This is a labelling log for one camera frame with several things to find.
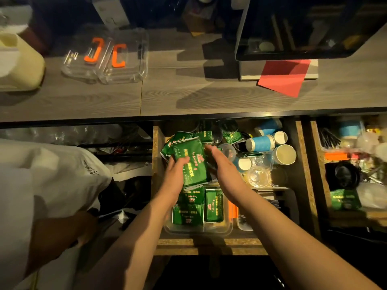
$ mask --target pink paper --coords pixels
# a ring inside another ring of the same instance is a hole
[[[310,60],[266,61],[257,85],[290,97],[298,97]]]

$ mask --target shirt sleeve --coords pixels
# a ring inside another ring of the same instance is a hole
[[[33,217],[31,172],[0,164],[0,284],[4,290],[24,278]]]

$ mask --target open drawer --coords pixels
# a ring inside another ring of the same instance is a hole
[[[362,208],[358,211],[336,211],[332,207],[331,193],[326,181],[324,163],[325,151],[322,150],[317,122],[302,121],[307,153],[315,193],[317,211],[323,224],[332,227],[372,227],[387,226],[387,211]]]
[[[240,130],[244,126],[258,126],[258,119],[237,119]],[[297,152],[294,164],[282,166],[288,176],[288,188],[294,191],[299,213],[300,226],[310,234],[319,238],[317,210],[312,190],[308,159],[301,122],[294,118],[283,118],[283,128],[289,136],[288,144]],[[160,188],[166,167],[166,161],[161,157],[160,151],[166,141],[176,131],[192,131],[197,122],[194,121],[160,121],[155,122],[153,128],[152,151],[152,195]],[[262,191],[276,190],[268,187]],[[163,230],[159,239],[156,255],[193,255],[193,254],[267,254],[262,243],[254,232],[242,231],[232,220],[233,229],[228,235],[191,235],[171,234]]]

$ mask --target white cloth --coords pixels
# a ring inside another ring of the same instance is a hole
[[[33,220],[87,209],[111,174],[90,152],[0,139],[0,285],[23,278]]]

